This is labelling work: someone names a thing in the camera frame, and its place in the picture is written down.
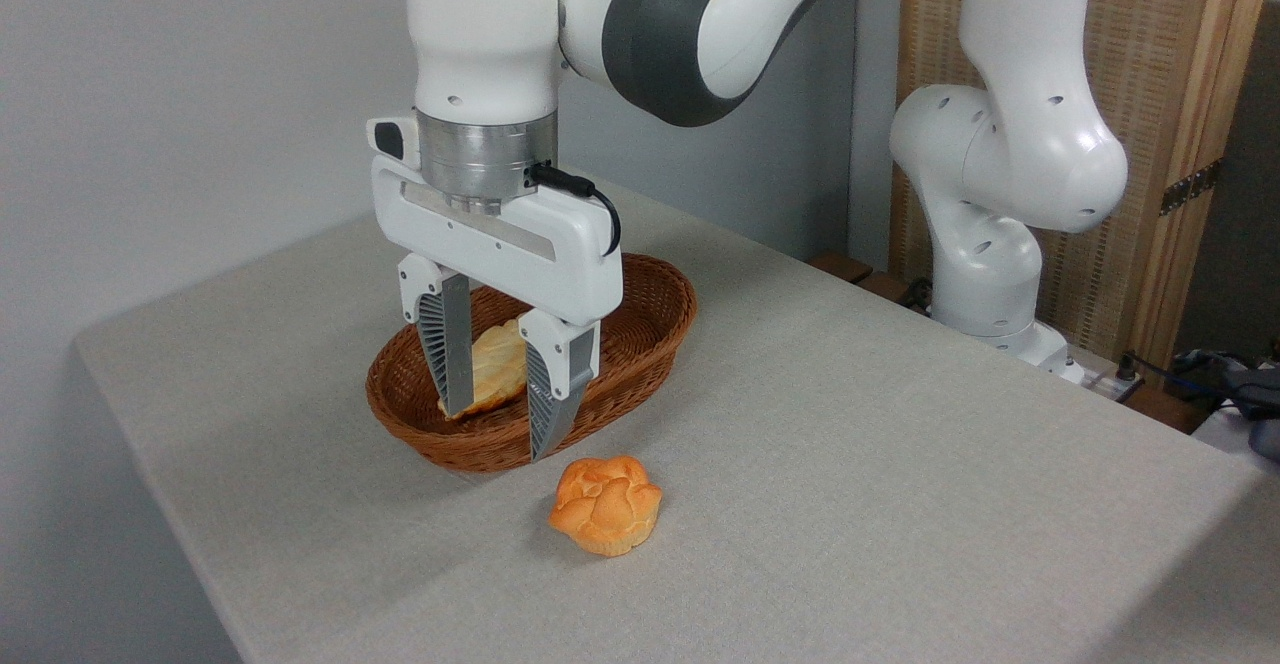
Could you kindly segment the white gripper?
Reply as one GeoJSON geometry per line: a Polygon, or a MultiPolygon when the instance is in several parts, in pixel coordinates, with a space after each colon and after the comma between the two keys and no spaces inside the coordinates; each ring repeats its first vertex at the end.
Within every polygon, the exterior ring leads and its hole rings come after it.
{"type": "Polygon", "coordinates": [[[445,415],[474,404],[468,278],[538,308],[524,313],[518,328],[526,342],[531,461],[550,455],[599,376],[596,319],[623,296],[620,251],[605,253],[609,214],[550,189],[518,196],[495,216],[468,212],[449,207],[417,171],[383,154],[372,157],[371,175],[381,230],[412,251],[398,264],[402,312],[419,333],[445,415]]]}

